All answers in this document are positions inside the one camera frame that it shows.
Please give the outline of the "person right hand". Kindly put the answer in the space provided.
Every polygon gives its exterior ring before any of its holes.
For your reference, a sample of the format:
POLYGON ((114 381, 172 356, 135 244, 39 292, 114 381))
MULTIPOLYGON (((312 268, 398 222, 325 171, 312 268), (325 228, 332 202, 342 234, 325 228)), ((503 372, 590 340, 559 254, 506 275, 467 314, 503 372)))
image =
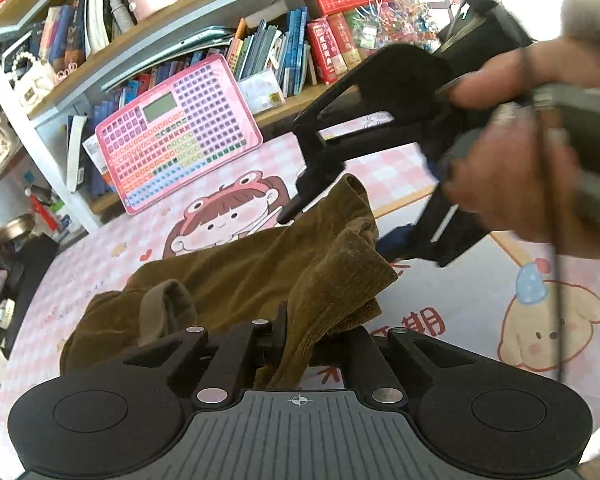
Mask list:
MULTIPOLYGON (((600 88, 600 41, 558 37, 536 42, 526 51, 537 86, 565 82, 600 88)), ((546 243, 550 227, 534 119, 512 102, 524 88, 520 71, 520 55, 510 51, 441 88, 441 95, 459 107, 494 110, 486 132, 465 158, 454 162, 444 189, 453 203, 476 214, 488 229, 513 231, 527 242, 546 243)), ((600 259, 600 228, 583 223, 576 211, 576 152, 560 131, 547 133, 545 151, 562 236, 560 253, 600 259)))

